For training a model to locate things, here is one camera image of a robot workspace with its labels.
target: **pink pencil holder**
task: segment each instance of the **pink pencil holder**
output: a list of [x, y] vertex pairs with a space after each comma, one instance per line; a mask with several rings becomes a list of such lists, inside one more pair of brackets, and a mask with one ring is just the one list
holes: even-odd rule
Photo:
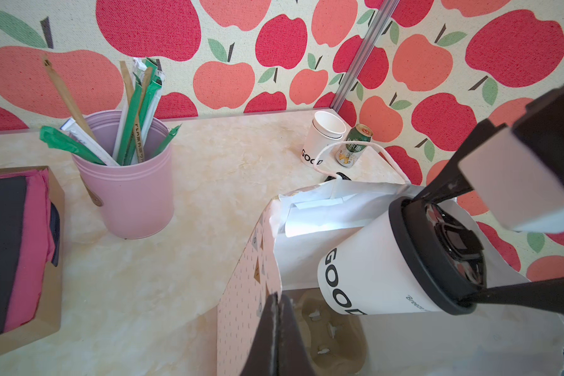
[[[121, 111], [101, 111], [86, 117], [98, 144], [113, 153]], [[161, 231], [173, 217], [171, 144], [153, 158], [169, 129], [153, 119], [144, 144], [150, 159], [129, 166], [104, 166], [74, 154], [73, 161], [92, 202], [99, 207], [106, 228], [125, 239], [149, 237]]]

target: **metal wall trim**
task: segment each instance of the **metal wall trim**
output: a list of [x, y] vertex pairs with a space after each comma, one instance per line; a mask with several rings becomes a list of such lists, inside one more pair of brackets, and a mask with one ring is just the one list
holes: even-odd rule
[[345, 76], [336, 91], [334, 100], [330, 105], [331, 109], [336, 112], [340, 110], [345, 98], [347, 98], [349, 91], [351, 91], [351, 88], [357, 80], [357, 75], [359, 75], [363, 65], [366, 64], [368, 56], [370, 56], [372, 49], [374, 49], [378, 37], [383, 33], [383, 28], [388, 24], [389, 19], [398, 3], [399, 0], [384, 1], [380, 6], [380, 9], [372, 20], [372, 26], [368, 28], [368, 32], [366, 33], [365, 38], [363, 38], [361, 46], [357, 50], [357, 54], [349, 66], [349, 70], [345, 73]]

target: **beige marble table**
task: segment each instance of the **beige marble table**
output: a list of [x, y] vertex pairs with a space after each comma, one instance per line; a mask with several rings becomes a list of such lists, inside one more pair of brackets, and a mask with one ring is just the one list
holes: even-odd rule
[[[0, 356], [0, 375], [214, 375], [217, 317], [255, 222], [280, 193], [324, 176], [300, 161], [314, 111], [181, 123], [175, 214], [152, 237], [110, 234], [67, 152], [38, 131], [0, 134], [0, 167], [49, 165], [65, 191], [60, 331]], [[353, 180], [403, 183], [371, 148]]]

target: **beer can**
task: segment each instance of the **beer can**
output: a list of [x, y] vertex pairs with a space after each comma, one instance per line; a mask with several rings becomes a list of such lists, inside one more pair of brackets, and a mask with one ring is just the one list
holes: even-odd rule
[[[364, 124], [357, 124], [354, 126], [349, 133], [345, 141], [371, 141], [374, 133], [370, 128]], [[340, 149], [336, 153], [336, 161], [340, 163], [341, 166], [351, 167], [359, 159], [364, 150], [366, 150], [366, 145], [355, 145], [346, 144], [341, 145]]]

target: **apple pattern wallpaper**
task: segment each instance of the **apple pattern wallpaper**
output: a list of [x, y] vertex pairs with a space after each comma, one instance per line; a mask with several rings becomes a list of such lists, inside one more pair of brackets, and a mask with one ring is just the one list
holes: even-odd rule
[[[68, 115], [46, 53], [84, 114], [120, 108], [118, 62], [159, 59], [158, 118], [329, 107], [383, 0], [0, 1], [0, 131]], [[564, 83], [564, 0], [400, 0], [339, 114], [425, 185], [478, 121], [511, 125]], [[499, 226], [458, 203], [531, 280], [564, 276], [564, 233]]]
[[69, 116], [44, 53], [84, 114], [120, 108], [131, 56], [166, 74], [158, 118], [328, 107], [371, 19], [363, 0], [0, 1], [0, 130]]
[[[372, 128], [414, 184], [436, 177], [479, 121], [511, 126], [564, 84], [564, 0], [401, 0], [391, 20], [339, 114]], [[564, 233], [505, 230], [475, 192], [458, 203], [516, 271], [564, 276]]]

